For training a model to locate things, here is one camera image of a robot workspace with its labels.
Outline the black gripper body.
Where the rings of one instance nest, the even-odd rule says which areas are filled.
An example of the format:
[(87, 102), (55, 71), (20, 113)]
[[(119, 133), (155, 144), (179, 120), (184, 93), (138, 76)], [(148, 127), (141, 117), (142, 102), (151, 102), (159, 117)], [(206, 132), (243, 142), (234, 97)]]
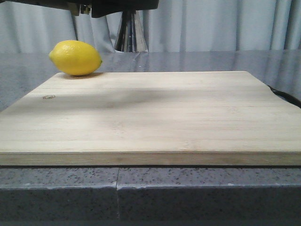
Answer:
[(157, 9), (158, 0), (20, 0), (19, 3), (64, 9), (74, 16), (91, 14), (92, 18), (100, 18), (109, 14), (124, 11), (140, 11)]

